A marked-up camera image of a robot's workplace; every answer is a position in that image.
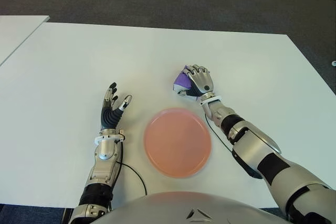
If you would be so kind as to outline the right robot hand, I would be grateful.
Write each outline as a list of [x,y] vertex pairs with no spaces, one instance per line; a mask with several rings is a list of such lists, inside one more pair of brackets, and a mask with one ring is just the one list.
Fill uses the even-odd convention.
[[214,85],[207,68],[187,65],[174,82],[176,93],[194,100],[206,100],[215,96]]

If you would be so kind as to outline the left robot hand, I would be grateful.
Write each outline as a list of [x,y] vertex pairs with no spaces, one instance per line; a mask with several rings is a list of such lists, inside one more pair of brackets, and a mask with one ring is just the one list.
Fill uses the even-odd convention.
[[116,92],[117,92],[117,83],[113,82],[108,87],[102,102],[101,116],[100,116],[102,130],[105,129],[115,130],[122,118],[124,111],[131,103],[132,95],[127,95],[121,102],[121,104],[114,109],[113,105],[118,99]]

